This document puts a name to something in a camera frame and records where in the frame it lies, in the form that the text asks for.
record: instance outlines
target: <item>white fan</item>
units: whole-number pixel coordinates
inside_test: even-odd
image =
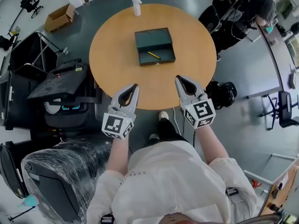
[[[61,102],[61,99],[54,99],[53,101]],[[61,108],[61,105],[50,105],[48,101],[44,102],[43,105],[49,114],[56,114]]]

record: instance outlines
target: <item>cardboard box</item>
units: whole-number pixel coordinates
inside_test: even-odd
[[[55,32],[70,24],[73,21],[74,15],[74,6],[67,4],[48,15],[44,28],[47,32]]]
[[[176,60],[168,28],[135,32],[135,42],[140,66],[173,63]]]

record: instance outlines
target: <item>round wooden table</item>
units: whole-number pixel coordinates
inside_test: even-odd
[[[141,67],[134,33],[156,28],[169,29],[176,61]],[[137,83],[137,108],[163,110],[179,105],[176,75],[207,86],[215,71],[216,50],[209,32],[194,17],[176,7],[145,4],[141,5],[141,16],[135,16],[133,7],[129,7],[99,28],[91,44],[89,62],[94,79],[109,96]]]

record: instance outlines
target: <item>sneaker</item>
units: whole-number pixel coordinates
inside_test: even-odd
[[[168,113],[166,111],[161,111],[159,113],[159,120],[161,120],[162,118],[169,119]]]
[[[149,140],[159,140],[159,135],[157,135],[156,133],[152,133],[150,136],[149,136]]]

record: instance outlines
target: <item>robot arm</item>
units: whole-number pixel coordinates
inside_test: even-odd
[[[118,91],[104,114],[102,132],[108,137],[124,140],[134,127],[134,114],[139,95],[139,86],[131,84]]]
[[[175,84],[184,117],[189,123],[195,129],[211,124],[216,112],[212,100],[207,98],[199,82],[186,76],[177,76]]]

